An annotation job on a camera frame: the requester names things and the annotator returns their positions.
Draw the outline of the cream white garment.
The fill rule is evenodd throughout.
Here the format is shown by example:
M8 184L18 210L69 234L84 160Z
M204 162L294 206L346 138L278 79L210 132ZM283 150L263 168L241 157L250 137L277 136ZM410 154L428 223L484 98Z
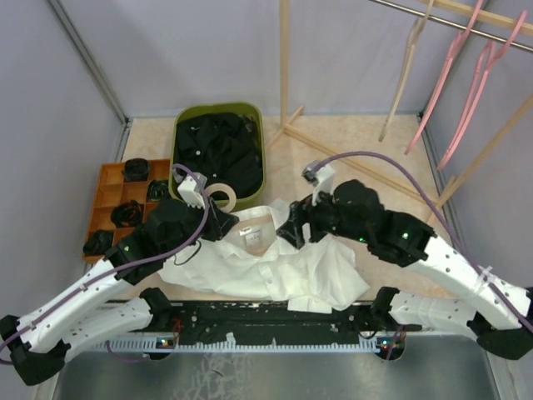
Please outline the cream white garment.
M285 301L291 311L342 311L369 290L356 270L353 249L331 236L294 248L276 230L289 205L236 212L239 223L222 240L200 242L164 263L165 283L232 298Z

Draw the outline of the black garment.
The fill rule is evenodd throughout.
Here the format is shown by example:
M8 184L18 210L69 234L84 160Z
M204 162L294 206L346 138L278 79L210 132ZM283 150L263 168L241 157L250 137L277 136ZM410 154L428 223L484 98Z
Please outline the black garment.
M224 183L238 199L262 185L262 151L256 119L233 112L206 113L178 122L173 162L201 173L209 185Z

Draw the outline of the pink hanger with plaid shirt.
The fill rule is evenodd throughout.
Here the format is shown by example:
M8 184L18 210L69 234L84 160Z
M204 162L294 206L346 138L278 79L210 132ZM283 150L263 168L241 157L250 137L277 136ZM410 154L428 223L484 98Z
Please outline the pink hanger with plaid shirt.
M434 111L434 108L437 104L437 101L439 99L439 96L441 95L441 92L442 92L442 89L444 87L444 84L446 82L446 79L450 73L450 70L451 70L451 66L455 60L455 58L457 57L459 51L463 48L465 42L466 42L466 39L468 38L470 32L471 32L471 29L473 28L473 25L474 23L476 22L476 19L477 19L477 16L481 10L481 7L483 5L483 0L478 0L475 7L474 7L474 11L470 17L470 20L468 22L468 24L466 25L466 30L465 31L462 31L462 32L458 32L454 38L452 39L451 41L451 44L448 48L448 51L447 51L447 54L446 54L446 58L445 58L445 61L443 63L443 66L442 66L442 69L441 69L441 73L437 79L437 82L436 82L436 85L434 87L434 90L433 90L433 93L431 94L431 97L430 97L430 100L429 102L427 103L427 106L426 106L426 109L423 113L423 116L422 116L422 119L421 119L421 122L420 122L420 125L416 131L416 134L414 135L414 137L412 138L412 140L409 142L409 144L407 145L406 147L406 150L404 152L405 155L409 154L411 152L411 150L413 149L413 147L416 145L417 141L420 139L430 117L431 117L431 114L433 113Z

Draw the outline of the pink plastic hanger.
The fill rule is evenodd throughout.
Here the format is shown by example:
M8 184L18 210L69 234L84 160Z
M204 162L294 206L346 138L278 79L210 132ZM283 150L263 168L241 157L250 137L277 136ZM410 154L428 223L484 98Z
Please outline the pink plastic hanger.
M467 128L471 122L471 119L475 113L477 105L481 99L481 95L484 92L486 81L496 65L496 63L505 55L517 34L521 30L522 26L526 22L528 12L523 10L514 23L511 35L506 41L499 47L493 40L488 39L486 44L481 50L481 53L476 61L475 70L473 73L471 86L466 98L465 105L463 107L461 117L457 123L455 133L446 148L441 160L437 165L437 170L441 171L450 161L452 155L459 147L463 136L466 133Z

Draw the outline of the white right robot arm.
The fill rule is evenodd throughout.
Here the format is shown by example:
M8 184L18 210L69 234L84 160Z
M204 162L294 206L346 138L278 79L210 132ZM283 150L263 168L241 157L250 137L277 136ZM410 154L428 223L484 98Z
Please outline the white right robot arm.
M419 273L454 294L441 299L381 287L371 305L379 328L417 325L447 331L508 360L531 351L530 288L505 283L488 269L475 270L432 227L408 213L385 209L377 192L357 180L318 197L291 203L277 236L297 249L327 235L351 239L380 260Z

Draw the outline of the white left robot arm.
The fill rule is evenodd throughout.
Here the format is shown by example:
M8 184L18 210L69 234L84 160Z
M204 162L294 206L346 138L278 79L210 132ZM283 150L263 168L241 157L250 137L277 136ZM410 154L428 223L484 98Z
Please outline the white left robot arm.
M197 240L224 238L239 219L212 200L207 204L203 208L175 199L161 201L145 222L52 301L22 317L3 317L1 347L9 350L8 363L22 381L28 386L43 383L80 353L124 333L168 328L172 305L156 287L112 310L94 310L157 273L168 258Z

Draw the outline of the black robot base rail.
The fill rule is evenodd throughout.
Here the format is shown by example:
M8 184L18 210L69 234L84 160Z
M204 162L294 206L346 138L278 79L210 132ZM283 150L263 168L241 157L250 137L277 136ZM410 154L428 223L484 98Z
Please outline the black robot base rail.
M231 334L238 345L358 344L400 325L374 313L369 302L330 313L297 312L287 302L184 301L173 302L169 317L159 327L140 333L177 335L181 345L221 343Z

